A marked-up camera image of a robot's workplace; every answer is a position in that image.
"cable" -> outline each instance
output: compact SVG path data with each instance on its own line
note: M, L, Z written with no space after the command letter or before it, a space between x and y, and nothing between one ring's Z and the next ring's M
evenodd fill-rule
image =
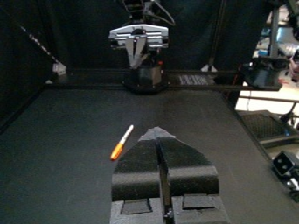
M10 21L13 22L13 24L21 29L21 31L24 32L24 34L28 36L29 40L40 47L40 49L46 53L46 55L50 57L50 59L60 64L58 60L53 57L53 55L50 54L50 52L46 50L46 48L42 46L42 44L40 43L38 39L25 30L25 28L20 25L20 23L14 20L14 18L10 16L10 14L6 12L6 10L4 9L4 7L0 5L0 10L2 11L2 13L9 17Z
M248 102L251 100L251 91L248 91L248 98L247 98L247 111L248 111Z
M168 25L174 26L174 24L172 22L169 22L165 18L156 16L154 14L144 14L145 16L149 16L152 18L158 18L160 20L162 20Z
M168 20L162 19L162 21L168 21L166 23L172 26L174 26L174 21L173 21L173 17L172 15L169 14L169 12L166 11L166 9L154 1L152 0L152 2L158 6L158 8L162 10L164 14L168 16L168 18L172 20L172 22L169 22Z

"black backdrop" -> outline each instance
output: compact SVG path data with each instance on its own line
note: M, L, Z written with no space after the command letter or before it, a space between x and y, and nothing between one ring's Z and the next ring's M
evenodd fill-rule
M61 60L74 68L128 67L125 52L112 51L108 32L128 20L113 0L38 0L48 11L53 42ZM162 50L166 68L199 69L211 53L212 26L220 0L162 0L173 16L169 48ZM235 69L247 62L267 21L269 5L260 0L228 0L216 67Z
M162 0L176 26L169 27L166 69L200 69L211 53L220 0ZM0 0L68 68L126 68L125 51L112 51L109 30L128 20L113 0ZM271 11L261 0L228 0L215 66L248 62ZM0 11L0 124L48 80L52 61Z

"orange pen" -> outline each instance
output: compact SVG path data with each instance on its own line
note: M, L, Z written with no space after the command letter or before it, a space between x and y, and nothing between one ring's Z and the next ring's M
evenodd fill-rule
M120 154L120 152L121 152L121 150L122 150L122 147L124 147L124 144L125 144L125 141L126 141L126 138L128 138L128 136L129 136L129 134L130 134L130 132L132 132L132 129L133 129L133 125L130 125L129 127L128 127L128 129L126 129L126 131L125 131L125 134L124 134L124 136L121 137L121 139L120 139L120 141L118 141L118 143L117 143L117 145L116 145L116 148L113 149L113 151L112 151L112 154L110 154L110 160L116 160L117 159L117 156L118 156L118 154Z

